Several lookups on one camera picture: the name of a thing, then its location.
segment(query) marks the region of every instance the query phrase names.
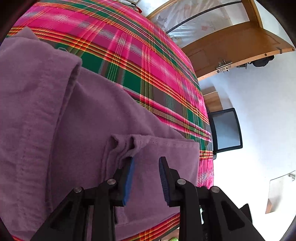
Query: purple fabric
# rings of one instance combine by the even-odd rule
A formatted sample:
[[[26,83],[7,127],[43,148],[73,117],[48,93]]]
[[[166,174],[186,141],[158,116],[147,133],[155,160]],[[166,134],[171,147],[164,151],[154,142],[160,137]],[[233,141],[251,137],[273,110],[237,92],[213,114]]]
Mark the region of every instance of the purple fabric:
[[[97,186],[126,156],[136,165],[117,240],[178,212],[164,201],[158,159],[195,183],[198,143],[28,28],[1,45],[0,73],[0,216],[13,235],[29,240],[73,187]]]

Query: folded blanket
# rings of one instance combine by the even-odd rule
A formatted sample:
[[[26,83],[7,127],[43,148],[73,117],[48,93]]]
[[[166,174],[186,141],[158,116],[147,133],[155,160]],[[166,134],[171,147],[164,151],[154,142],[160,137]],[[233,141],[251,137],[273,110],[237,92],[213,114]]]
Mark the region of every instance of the folded blanket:
[[[164,201],[158,158],[195,183],[198,143],[28,28],[1,45],[0,73],[0,216],[13,235],[29,240],[72,188],[97,186],[127,155],[136,170],[117,239],[178,212]]]

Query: wall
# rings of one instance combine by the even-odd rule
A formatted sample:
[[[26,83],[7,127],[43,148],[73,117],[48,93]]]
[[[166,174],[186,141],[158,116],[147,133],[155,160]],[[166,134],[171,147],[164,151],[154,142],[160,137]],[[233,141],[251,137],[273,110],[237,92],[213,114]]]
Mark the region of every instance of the wall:
[[[258,10],[264,28],[291,43],[277,20],[259,4]],[[276,55],[262,68],[231,69],[200,86],[204,94],[215,88],[224,109],[236,109],[242,131],[242,149],[217,154],[214,184],[238,207],[249,203],[266,241],[280,240],[295,217],[295,195],[279,210],[265,210],[269,181],[296,170],[296,53]]]

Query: black bag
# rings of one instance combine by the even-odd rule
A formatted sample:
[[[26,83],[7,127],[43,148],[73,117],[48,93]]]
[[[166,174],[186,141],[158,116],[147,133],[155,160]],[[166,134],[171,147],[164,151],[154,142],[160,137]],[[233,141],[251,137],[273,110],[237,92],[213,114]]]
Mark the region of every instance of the black bag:
[[[273,60],[273,59],[274,59],[274,55],[254,60],[250,64],[253,64],[255,67],[263,67],[267,65],[270,60]]]

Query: purple blanket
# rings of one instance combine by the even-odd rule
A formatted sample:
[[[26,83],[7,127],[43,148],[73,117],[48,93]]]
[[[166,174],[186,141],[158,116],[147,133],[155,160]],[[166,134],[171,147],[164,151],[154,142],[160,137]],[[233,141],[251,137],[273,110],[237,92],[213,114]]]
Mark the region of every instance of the purple blanket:
[[[160,156],[196,184],[198,143],[29,28],[0,47],[0,122],[0,217],[23,240],[72,188],[97,186],[126,156],[135,173],[127,206],[115,210],[117,240],[178,212],[164,201]]]

